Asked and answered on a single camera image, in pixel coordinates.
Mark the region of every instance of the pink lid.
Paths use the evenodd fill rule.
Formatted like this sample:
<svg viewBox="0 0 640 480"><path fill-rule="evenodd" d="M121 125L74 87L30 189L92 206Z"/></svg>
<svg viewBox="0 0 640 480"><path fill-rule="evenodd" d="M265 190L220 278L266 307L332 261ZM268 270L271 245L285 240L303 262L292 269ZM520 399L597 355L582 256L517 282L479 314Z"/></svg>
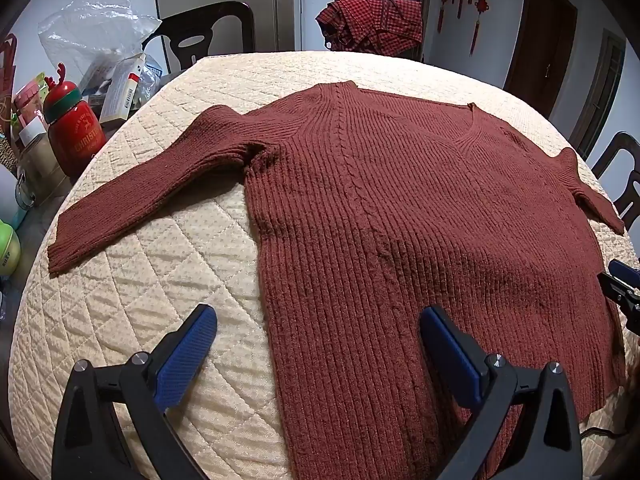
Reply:
<svg viewBox="0 0 640 480"><path fill-rule="evenodd" d="M22 108L29 99L31 99L34 95L38 93L40 89L38 88L38 83L35 80L29 81L25 86L18 90L18 93L14 97L14 103L16 107Z"/></svg>

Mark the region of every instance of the ribbed knit fabric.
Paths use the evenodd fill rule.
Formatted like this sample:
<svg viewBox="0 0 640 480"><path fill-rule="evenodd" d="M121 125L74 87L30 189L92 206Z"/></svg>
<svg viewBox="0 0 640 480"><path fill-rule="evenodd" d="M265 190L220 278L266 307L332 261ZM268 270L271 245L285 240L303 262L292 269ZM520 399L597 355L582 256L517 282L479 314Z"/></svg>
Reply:
<svg viewBox="0 0 640 480"><path fill-rule="evenodd" d="M418 337L431 303L512 364L558 359L580 418L621 384L618 313L580 208L618 234L622 222L580 181L573 150L549 158L475 105L347 82L244 116L214 106L165 152L62 213L50 272L100 250L197 174L230 166L246 171L298 480L423 480L454 444L465 413Z"/></svg>

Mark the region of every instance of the black plastic chair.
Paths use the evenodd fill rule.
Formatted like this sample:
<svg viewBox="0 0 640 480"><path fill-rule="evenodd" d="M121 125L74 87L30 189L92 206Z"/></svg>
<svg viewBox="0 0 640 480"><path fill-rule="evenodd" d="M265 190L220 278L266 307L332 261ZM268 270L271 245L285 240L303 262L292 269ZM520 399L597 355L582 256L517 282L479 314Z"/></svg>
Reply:
<svg viewBox="0 0 640 480"><path fill-rule="evenodd" d="M255 52L255 23L251 8L242 2L219 2L216 4L186 10L164 18L160 27L142 43L144 50L147 43L156 36L169 38L169 46L180 61L182 70L193 66L193 63L209 55L209 46L213 39L213 25L225 16L236 16L242 26L242 51ZM204 36L199 42L189 46L179 46L184 40L194 36Z"/></svg>
<svg viewBox="0 0 640 480"><path fill-rule="evenodd" d="M618 214L622 214L627 207L631 206L622 217L622 221L625 223L625 228L629 231L633 222L638 218L638 216L640 216L640 196L634 187L634 182L640 184L640 144L638 144L638 141L627 132L616 133L607 146L607 149L604 150L602 156L595 163L592 171L596 178L600 178L604 171L609 167L609 164L611 164L616 153L620 150L625 150L631 153L634 158L634 168L629 174L625 191L622 193L620 198L613 203Z"/></svg>

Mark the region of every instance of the black cable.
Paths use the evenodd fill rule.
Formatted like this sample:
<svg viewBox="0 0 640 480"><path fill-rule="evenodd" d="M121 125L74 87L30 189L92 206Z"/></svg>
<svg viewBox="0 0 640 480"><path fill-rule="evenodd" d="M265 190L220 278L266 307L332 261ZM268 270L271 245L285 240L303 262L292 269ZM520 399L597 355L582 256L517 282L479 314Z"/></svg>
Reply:
<svg viewBox="0 0 640 480"><path fill-rule="evenodd" d="M591 436L591 435L606 436L615 440L616 438L620 438L621 436L626 436L627 434L628 433L613 433L613 431L604 430L603 428L592 427L587 430L584 430L580 434L580 440L587 438L588 436Z"/></svg>

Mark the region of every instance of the round table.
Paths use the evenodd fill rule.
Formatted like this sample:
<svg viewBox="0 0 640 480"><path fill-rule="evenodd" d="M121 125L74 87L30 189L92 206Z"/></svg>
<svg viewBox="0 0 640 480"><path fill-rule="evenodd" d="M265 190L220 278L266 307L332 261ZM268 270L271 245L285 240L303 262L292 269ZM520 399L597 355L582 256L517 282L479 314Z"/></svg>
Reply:
<svg viewBox="0 0 640 480"><path fill-rule="evenodd" d="M102 149L62 210L157 155L205 108L225 104L247 112L316 83L353 80L363 88L443 102L475 102L511 123L549 155L569 144L536 111L502 90L466 76L405 59L335 52L241 54L200 60L151 99ZM581 178L603 192L583 161ZM590 221L604 260L636 261L627 235ZM15 324L9 403L24 463L50 477L56 417L69 371L79 358L120 364L151 350L199 301L215 306L219 332L181 405L169 418L210 478L291 478L260 306L257 247L238 178L195 182L164 210L105 251L52 278L46 247L31 270ZM638 346L625 332L627 362ZM616 406L591 415L606 426ZM126 410L124 434L145 475L154 477ZM604 455L583 444L586 469Z"/></svg>

